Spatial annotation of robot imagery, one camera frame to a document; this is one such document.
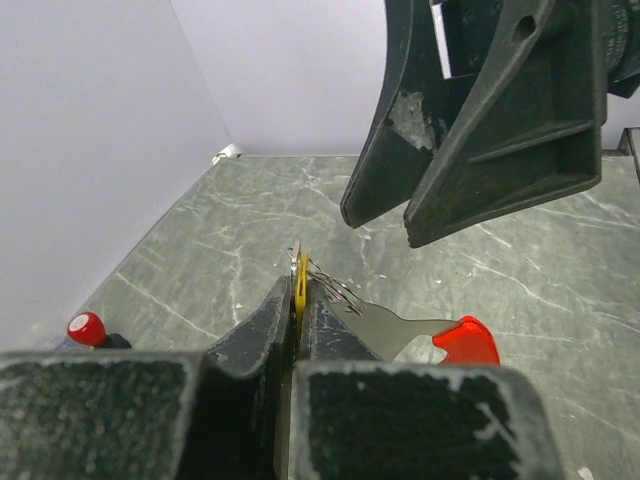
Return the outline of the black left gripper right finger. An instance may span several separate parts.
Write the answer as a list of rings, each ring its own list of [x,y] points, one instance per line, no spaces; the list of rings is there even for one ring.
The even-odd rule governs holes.
[[[541,398],[501,365],[444,364],[420,336],[374,354],[307,290],[293,408],[299,479],[560,479]]]

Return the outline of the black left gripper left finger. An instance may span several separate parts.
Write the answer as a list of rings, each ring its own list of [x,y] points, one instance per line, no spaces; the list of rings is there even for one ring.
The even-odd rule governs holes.
[[[207,349],[1,357],[5,479],[284,479],[292,291]]]

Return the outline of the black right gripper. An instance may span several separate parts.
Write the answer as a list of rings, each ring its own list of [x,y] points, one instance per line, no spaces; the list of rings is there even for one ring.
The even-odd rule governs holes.
[[[639,88],[637,1],[438,4],[449,79],[431,3],[385,3],[383,85],[340,204],[358,228],[411,199],[414,248],[597,184],[606,95]],[[466,100],[441,143],[448,97]]]

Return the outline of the metal key organizer red handle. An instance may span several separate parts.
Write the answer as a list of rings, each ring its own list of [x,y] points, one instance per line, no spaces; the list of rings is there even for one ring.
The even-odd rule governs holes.
[[[361,300],[348,286],[319,267],[309,268],[306,278],[324,288],[329,312],[385,361],[394,360],[415,338],[428,336],[434,347],[445,352],[444,364],[501,363],[490,330],[472,316],[458,320],[405,319],[386,307]]]

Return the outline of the yellow key tag with key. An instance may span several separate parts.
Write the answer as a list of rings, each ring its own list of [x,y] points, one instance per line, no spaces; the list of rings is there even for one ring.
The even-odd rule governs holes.
[[[303,315],[307,303],[308,284],[308,264],[309,254],[304,252],[301,241],[296,240],[291,248],[290,254],[290,283],[292,293],[292,314],[296,325],[296,332],[301,335]]]

